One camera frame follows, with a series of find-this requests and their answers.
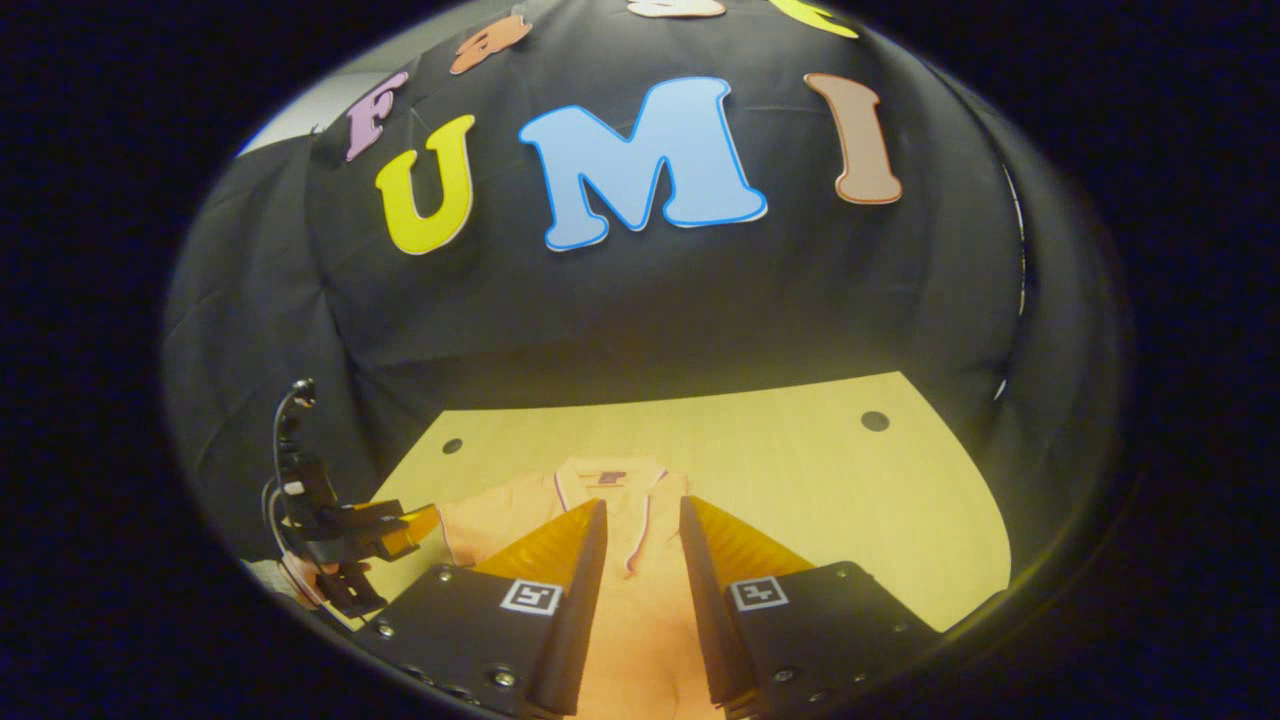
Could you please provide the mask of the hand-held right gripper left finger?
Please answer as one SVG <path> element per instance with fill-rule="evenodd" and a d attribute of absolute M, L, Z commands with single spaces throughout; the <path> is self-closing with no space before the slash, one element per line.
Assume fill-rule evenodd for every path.
<path fill-rule="evenodd" d="M 430 568 L 364 628 L 362 647 L 477 714 L 573 716 L 607 546 L 605 505 L 591 498 L 472 568 Z"/>

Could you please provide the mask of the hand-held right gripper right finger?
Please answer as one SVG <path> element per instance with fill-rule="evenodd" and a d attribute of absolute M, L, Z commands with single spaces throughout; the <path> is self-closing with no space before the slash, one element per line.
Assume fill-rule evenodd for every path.
<path fill-rule="evenodd" d="M 837 719 L 896 689 L 942 635 L 855 562 L 817 565 L 716 505 L 678 533 L 712 703 L 727 719 Z"/>

